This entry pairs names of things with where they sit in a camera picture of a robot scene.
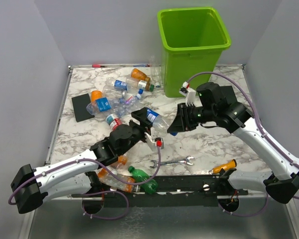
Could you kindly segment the small orange bottle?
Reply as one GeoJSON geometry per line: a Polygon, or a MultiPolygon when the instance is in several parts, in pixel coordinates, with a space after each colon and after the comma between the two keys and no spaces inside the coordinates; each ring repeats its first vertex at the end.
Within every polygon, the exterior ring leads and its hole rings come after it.
{"type": "Polygon", "coordinates": [[[91,92],[91,102],[94,102],[97,99],[100,99],[103,97],[103,93],[98,90],[94,90],[91,92]]]}

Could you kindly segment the clear bottle blue white label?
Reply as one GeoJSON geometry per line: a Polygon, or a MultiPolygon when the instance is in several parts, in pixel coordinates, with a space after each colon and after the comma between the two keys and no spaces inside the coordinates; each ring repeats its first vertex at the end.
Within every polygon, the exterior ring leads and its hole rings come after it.
{"type": "Polygon", "coordinates": [[[167,130],[171,124],[170,120],[157,112],[147,108],[147,119],[152,123],[153,128],[161,134],[168,134],[167,130]]]}

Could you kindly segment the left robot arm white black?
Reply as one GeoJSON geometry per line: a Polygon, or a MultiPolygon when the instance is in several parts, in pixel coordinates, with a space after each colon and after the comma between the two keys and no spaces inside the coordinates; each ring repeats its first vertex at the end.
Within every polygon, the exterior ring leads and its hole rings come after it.
{"type": "Polygon", "coordinates": [[[11,183],[8,204],[20,214],[39,208],[44,202],[67,195],[96,196],[103,191],[96,170],[112,165],[139,141],[150,143],[151,122],[147,108],[131,113],[133,119],[113,130],[84,152],[48,166],[22,166],[11,183]]]}

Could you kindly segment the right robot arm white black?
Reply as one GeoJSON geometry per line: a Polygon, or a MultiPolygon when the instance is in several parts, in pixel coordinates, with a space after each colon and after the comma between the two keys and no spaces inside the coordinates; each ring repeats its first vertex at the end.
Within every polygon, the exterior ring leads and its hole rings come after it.
{"type": "Polygon", "coordinates": [[[170,134],[192,131],[199,124],[215,122],[218,127],[244,141],[269,166],[269,172],[243,172],[230,170],[224,173],[219,189],[230,195],[236,189],[253,190],[268,193],[279,203],[288,203],[299,190],[299,158],[288,154],[283,147],[275,149],[270,143],[280,146],[266,131],[260,130],[253,113],[237,101],[231,86],[219,86],[216,83],[204,83],[196,90],[188,90],[187,97],[199,96],[201,106],[194,103],[177,105],[174,121],[168,128],[170,134]]]}

